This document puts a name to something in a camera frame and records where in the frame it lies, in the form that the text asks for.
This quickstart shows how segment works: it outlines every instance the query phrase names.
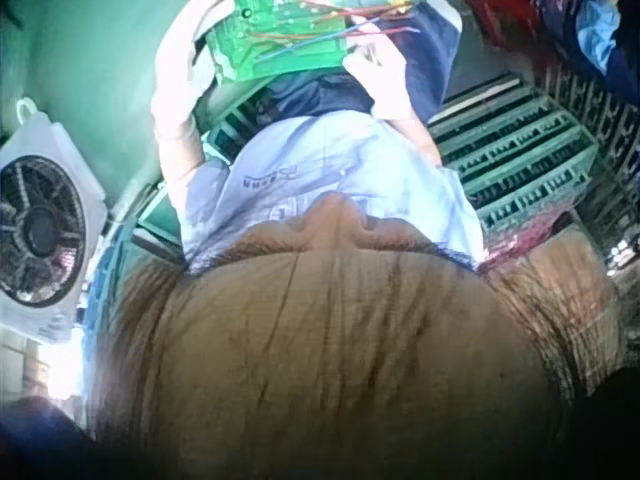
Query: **orange wire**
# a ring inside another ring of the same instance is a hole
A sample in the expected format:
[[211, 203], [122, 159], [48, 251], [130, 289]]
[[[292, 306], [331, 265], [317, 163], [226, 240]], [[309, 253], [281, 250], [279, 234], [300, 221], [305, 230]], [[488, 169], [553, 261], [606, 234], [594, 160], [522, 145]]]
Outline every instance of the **orange wire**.
[[[385, 30], [380, 30], [379, 32], [349, 32], [344, 35], [340, 35], [338, 38], [346, 38], [346, 37], [365, 37], [368, 35], [390, 35], [392, 33], [400, 33], [400, 32], [410, 32], [413, 31], [411, 27], [397, 27], [397, 28], [387, 28]], [[257, 38], [269, 38], [273, 40], [306, 40], [308, 38], [317, 37], [318, 34], [314, 33], [305, 33], [305, 34], [280, 34], [280, 33], [249, 33], [252, 37]]]

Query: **dark clothing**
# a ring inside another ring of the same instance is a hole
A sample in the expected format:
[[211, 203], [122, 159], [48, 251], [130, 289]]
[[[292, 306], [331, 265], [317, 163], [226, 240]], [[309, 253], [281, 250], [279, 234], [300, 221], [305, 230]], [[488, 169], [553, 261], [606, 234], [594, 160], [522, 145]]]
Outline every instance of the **dark clothing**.
[[[381, 30], [412, 27], [418, 32], [390, 35], [407, 60], [407, 90], [411, 104], [425, 125], [444, 101], [460, 32], [426, 2], [409, 18], [377, 23]], [[344, 69], [281, 75], [266, 89], [258, 105], [258, 122], [267, 125], [301, 116], [320, 116], [338, 110], [369, 113], [373, 100]]]

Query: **colored wire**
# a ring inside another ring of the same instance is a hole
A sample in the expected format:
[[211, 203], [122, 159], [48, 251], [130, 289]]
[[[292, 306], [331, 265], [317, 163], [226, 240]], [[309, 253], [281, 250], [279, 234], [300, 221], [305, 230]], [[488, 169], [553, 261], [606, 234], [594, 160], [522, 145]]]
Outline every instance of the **colored wire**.
[[403, 3], [401, 5], [385, 5], [381, 7], [365, 7], [365, 8], [352, 8], [352, 9], [341, 9], [341, 11], [334, 10], [333, 12], [323, 15], [320, 18], [315, 19], [311, 23], [319, 23], [327, 20], [331, 20], [336, 17], [348, 17], [351, 15], [367, 15], [373, 13], [381, 13], [381, 16], [386, 16], [392, 13], [395, 10], [399, 10], [401, 8], [410, 7], [411, 3]]
[[318, 42], [321, 42], [323, 40], [330, 40], [332, 38], [338, 38], [341, 35], [344, 35], [345, 33], [349, 33], [349, 32], [353, 32], [355, 30], [358, 30], [362, 25], [366, 25], [367, 23], [375, 23], [375, 22], [377, 22], [379, 20], [380, 20], [380, 17], [375, 17], [375, 18], [372, 18], [371, 20], [367, 20], [366, 22], [360, 23], [358, 25], [354, 25], [353, 27], [349, 27], [349, 28], [347, 28], [345, 30], [341, 30], [339, 32], [328, 33], [326, 35], [320, 35], [320, 36], [317, 36], [315, 38], [310, 38], [308, 40], [303, 40], [302, 42], [298, 42], [295, 45], [291, 45], [290, 47], [283, 48], [282, 50], [278, 50], [278, 51], [272, 52], [272, 53], [267, 53], [265, 55], [260, 55], [259, 57], [256, 58], [255, 61], [256, 61], [256, 63], [264, 62], [265, 60], [270, 60], [272, 58], [275, 58], [275, 57], [278, 57], [278, 56], [282, 55], [283, 53], [292, 52], [293, 50], [297, 50], [299, 48], [306, 47], [307, 45], [312, 45], [314, 43], [318, 43]]
[[[417, 28], [413, 27], [397, 27], [397, 28], [387, 28], [385, 30], [380, 30], [379, 32], [350, 32], [346, 34], [340, 35], [341, 37], [366, 37], [369, 35], [390, 35], [392, 33], [400, 33], [400, 32], [420, 32]], [[249, 33], [252, 37], [257, 38], [269, 38], [272, 40], [305, 40], [308, 38], [316, 38], [317, 34], [313, 33], [303, 33], [303, 34], [280, 34], [280, 33]]]

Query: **hand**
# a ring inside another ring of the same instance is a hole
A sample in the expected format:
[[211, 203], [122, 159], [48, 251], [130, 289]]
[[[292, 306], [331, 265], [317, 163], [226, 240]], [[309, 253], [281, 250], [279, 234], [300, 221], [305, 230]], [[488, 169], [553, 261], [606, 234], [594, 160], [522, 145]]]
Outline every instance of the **hand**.
[[[351, 17], [361, 24], [361, 32], [375, 34], [380, 29], [364, 23], [363, 17]], [[373, 99], [371, 114], [381, 120], [400, 120], [413, 114], [406, 85], [407, 62], [389, 37], [378, 35], [347, 37], [347, 46], [355, 47], [342, 62]]]
[[228, 17], [234, 8], [234, 0], [190, 0], [169, 27], [155, 61], [156, 90], [151, 113], [156, 132], [171, 135], [184, 129], [196, 102], [215, 75], [208, 48], [193, 64], [194, 42]]

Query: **circuit board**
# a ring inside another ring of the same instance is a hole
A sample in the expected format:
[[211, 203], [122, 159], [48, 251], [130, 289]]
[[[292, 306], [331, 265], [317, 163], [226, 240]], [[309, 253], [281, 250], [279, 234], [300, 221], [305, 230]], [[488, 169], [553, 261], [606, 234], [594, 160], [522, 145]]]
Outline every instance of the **circuit board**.
[[[389, 7], [386, 0], [366, 1]], [[311, 0], [236, 0], [234, 12], [207, 36], [218, 82], [341, 65], [347, 18], [337, 15], [341, 8]]]

